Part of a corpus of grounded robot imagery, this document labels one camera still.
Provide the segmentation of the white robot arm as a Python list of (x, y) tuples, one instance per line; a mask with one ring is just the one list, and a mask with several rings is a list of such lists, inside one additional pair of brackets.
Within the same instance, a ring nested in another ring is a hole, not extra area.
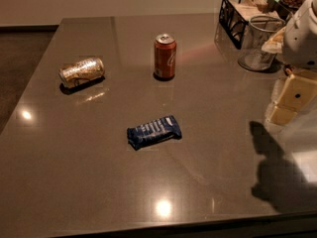
[(281, 54), (292, 68), (268, 113), (270, 122), (285, 125), (317, 94), (317, 0), (305, 0), (262, 50)]

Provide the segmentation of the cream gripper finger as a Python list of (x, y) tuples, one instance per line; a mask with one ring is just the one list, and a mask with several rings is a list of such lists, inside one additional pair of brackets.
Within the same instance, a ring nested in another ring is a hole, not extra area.
[(294, 71), (275, 83), (266, 119), (276, 125), (286, 125), (316, 96), (317, 73), (311, 70)]

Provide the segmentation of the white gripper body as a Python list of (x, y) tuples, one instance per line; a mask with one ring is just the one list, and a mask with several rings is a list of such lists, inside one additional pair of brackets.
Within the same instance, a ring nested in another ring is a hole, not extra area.
[(308, 79), (317, 80), (317, 72), (315, 70), (298, 68), (291, 64), (287, 64), (283, 70), (287, 76), (296, 75)]

